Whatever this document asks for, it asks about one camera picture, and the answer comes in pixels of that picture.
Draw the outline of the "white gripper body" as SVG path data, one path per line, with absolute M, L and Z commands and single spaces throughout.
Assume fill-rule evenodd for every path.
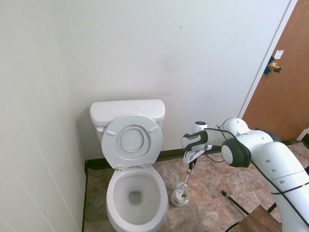
M 197 159 L 200 155 L 204 154 L 204 150 L 200 151 L 186 151 L 183 157 L 183 162 L 189 164 L 190 162 Z

